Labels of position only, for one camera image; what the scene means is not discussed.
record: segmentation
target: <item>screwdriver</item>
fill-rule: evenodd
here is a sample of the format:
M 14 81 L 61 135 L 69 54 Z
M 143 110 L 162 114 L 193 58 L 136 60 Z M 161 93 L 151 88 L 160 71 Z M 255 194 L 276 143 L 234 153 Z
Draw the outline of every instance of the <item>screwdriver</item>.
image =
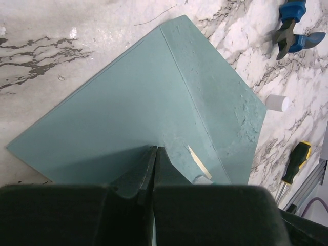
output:
M 290 162 L 287 166 L 286 173 L 282 177 L 282 181 L 284 182 L 282 189 L 276 198 L 277 204 L 279 204 L 281 194 L 283 193 L 286 185 L 291 185 L 293 183 L 293 179 L 296 174 L 299 172 L 301 168 L 304 167 L 307 159 L 309 158 L 311 153 L 311 144 L 306 141 L 299 142 L 295 149 L 290 154 Z

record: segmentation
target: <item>white cap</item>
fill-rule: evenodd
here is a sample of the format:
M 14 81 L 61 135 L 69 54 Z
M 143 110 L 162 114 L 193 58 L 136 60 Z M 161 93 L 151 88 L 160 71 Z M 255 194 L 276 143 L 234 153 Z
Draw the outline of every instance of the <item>white cap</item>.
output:
M 270 110 L 284 112 L 289 106 L 289 98 L 286 96 L 270 94 L 266 99 L 265 105 Z

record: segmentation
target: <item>teal board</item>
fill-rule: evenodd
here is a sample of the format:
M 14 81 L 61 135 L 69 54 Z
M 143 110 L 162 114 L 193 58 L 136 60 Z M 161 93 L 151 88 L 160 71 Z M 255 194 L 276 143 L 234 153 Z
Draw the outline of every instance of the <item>teal board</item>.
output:
M 264 104 L 186 17 L 142 38 L 8 145 L 56 183 L 109 183 L 149 146 L 190 181 L 247 183 Z

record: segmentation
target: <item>beige strip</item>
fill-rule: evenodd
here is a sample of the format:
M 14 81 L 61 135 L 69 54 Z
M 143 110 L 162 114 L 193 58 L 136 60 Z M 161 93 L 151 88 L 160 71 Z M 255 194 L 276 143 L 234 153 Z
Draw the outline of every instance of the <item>beige strip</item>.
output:
M 188 145 L 189 151 L 191 156 L 193 157 L 194 161 L 196 162 L 196 164 L 199 166 L 199 168 L 205 173 L 205 175 L 207 176 L 208 179 L 212 178 L 212 175 L 208 172 L 208 170 L 206 169 L 206 167 L 204 166 L 204 164 L 200 161 L 200 159 L 197 157 L 197 155 L 195 154 L 195 152 L 190 148 L 190 146 Z

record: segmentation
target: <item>marble surface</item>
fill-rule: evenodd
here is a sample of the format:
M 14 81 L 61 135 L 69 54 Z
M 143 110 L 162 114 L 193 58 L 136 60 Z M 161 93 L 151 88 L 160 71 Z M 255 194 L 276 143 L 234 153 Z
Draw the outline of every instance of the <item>marble surface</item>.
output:
M 281 207 L 318 163 L 328 116 L 328 38 L 276 61 L 272 34 L 283 0 L 0 0 L 0 185 L 47 179 L 5 146 L 92 75 L 159 24 L 186 14 L 265 102 L 288 96 L 284 113 L 268 111 L 250 184 L 273 195 L 291 149 L 313 153 Z M 295 33 L 328 32 L 328 2 L 306 3 Z

